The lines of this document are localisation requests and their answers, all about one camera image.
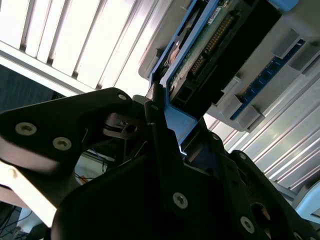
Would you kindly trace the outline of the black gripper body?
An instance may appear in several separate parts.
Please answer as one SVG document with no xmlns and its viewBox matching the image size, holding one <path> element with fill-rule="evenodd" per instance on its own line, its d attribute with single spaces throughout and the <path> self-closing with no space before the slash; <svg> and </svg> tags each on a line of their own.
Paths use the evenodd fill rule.
<svg viewBox="0 0 320 240">
<path fill-rule="evenodd" d="M 54 216 L 53 240 L 238 240 L 221 185 L 184 166 L 187 208 L 164 205 L 153 160 L 141 156 L 68 195 Z"/>
</svg>

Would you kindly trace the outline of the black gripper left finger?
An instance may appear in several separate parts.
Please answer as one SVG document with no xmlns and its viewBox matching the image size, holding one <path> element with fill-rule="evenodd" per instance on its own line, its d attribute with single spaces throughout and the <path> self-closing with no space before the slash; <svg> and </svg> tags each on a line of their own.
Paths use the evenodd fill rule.
<svg viewBox="0 0 320 240">
<path fill-rule="evenodd" d="M 172 195 L 186 209 L 187 198 L 178 192 L 184 164 L 167 125 L 164 98 L 138 101 L 114 87 L 3 112 L 0 183 L 44 222 L 53 222 L 61 203 L 79 188 L 73 184 L 81 154 L 119 139 L 122 165 L 143 156 L 154 161 L 164 205 Z"/>
</svg>

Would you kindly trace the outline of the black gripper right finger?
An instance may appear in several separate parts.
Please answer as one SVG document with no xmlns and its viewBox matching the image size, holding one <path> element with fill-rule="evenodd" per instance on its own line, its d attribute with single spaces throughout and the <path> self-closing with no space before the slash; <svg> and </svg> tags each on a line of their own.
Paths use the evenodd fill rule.
<svg viewBox="0 0 320 240">
<path fill-rule="evenodd" d="M 313 226 L 240 150 L 228 153 L 203 118 L 184 140 L 188 165 L 211 175 L 217 234 L 230 240 L 318 240 Z"/>
</svg>

